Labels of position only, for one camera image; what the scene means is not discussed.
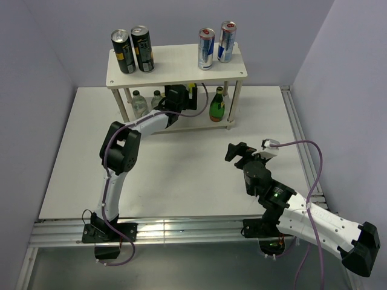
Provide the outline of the clear soda bottle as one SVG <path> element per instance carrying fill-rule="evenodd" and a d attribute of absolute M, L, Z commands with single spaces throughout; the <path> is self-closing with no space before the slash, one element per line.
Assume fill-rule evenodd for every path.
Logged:
<path fill-rule="evenodd" d="M 132 110 L 136 119 L 149 113 L 148 103 L 138 90 L 134 90 L 132 94 Z"/>
<path fill-rule="evenodd" d="M 159 90 L 155 90 L 154 96 L 151 100 L 152 109 L 155 109 L 159 105 L 159 103 L 162 101 L 163 98 L 164 98 L 164 94 L 161 93 Z"/>

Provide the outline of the silver can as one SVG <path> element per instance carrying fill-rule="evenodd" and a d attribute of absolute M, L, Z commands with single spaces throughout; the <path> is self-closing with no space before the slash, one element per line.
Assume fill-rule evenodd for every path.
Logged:
<path fill-rule="evenodd" d="M 208 70 L 212 67 L 215 32 L 211 28 L 202 28 L 199 31 L 198 67 Z"/>
<path fill-rule="evenodd" d="M 237 26 L 233 21 L 224 21 L 221 24 L 217 58 L 222 63 L 231 61 L 236 30 Z"/>

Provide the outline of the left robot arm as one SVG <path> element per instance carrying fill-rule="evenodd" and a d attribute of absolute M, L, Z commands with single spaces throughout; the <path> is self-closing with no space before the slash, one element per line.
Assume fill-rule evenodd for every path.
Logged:
<path fill-rule="evenodd" d="M 172 126 L 180 116 L 196 117 L 182 113 L 197 109 L 198 87 L 167 85 L 165 95 L 149 113 L 127 123 L 113 122 L 100 150 L 105 169 L 105 183 L 97 209 L 91 214 L 92 234 L 102 241 L 115 239 L 118 233 L 119 200 L 123 183 L 137 162 L 140 142 L 155 132 Z"/>

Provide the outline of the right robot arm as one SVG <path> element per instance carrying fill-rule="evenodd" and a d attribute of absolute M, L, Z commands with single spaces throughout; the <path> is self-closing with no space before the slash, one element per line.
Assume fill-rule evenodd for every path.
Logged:
<path fill-rule="evenodd" d="M 261 150 L 243 142 L 228 145 L 225 160 L 240 156 L 234 165 L 243 171 L 246 192 L 265 210 L 261 218 L 244 223 L 245 237 L 298 237 L 333 254 L 358 276 L 369 277 L 380 249 L 377 227 L 346 220 L 275 180 L 266 164 L 278 155 L 280 147 L 271 139 L 263 140 Z"/>

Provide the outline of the green glass bottle front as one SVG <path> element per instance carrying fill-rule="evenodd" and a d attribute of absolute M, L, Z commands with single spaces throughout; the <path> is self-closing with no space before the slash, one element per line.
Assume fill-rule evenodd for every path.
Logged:
<path fill-rule="evenodd" d="M 196 83 L 189 83 L 188 84 L 188 91 L 189 91 L 189 93 L 192 94 L 193 91 L 194 91 L 194 88 L 196 88 L 196 87 L 197 87 Z"/>

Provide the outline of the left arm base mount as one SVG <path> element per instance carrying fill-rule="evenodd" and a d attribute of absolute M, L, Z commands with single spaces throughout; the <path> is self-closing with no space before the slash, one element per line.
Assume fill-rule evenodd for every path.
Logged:
<path fill-rule="evenodd" d="M 119 232 L 135 242 L 138 224 L 134 222 L 118 223 L 114 226 Z M 81 242 L 94 244 L 94 255 L 99 260 L 115 260 L 118 258 L 123 242 L 127 242 L 121 235 L 109 227 L 104 233 L 91 224 L 86 224 L 83 229 Z"/>

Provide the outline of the green glass bottle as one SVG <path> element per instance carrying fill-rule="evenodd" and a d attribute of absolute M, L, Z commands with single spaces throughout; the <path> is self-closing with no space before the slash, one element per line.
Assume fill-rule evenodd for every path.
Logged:
<path fill-rule="evenodd" d="M 216 94 L 212 99 L 209 107 L 209 117 L 213 122 L 220 122 L 225 112 L 225 103 L 223 97 L 223 87 L 216 88 Z"/>
<path fill-rule="evenodd" d="M 188 84 L 188 91 L 189 91 L 189 93 L 192 94 L 193 91 L 194 91 L 194 88 L 196 88 L 196 87 L 197 87 L 196 83 L 189 83 Z"/>

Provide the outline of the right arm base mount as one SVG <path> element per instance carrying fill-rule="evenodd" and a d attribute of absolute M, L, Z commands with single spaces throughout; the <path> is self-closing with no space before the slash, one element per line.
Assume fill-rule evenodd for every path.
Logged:
<path fill-rule="evenodd" d="M 284 235 L 261 218 L 243 219 L 241 235 L 246 239 L 257 239 L 259 250 L 265 258 L 276 259 L 285 253 Z"/>

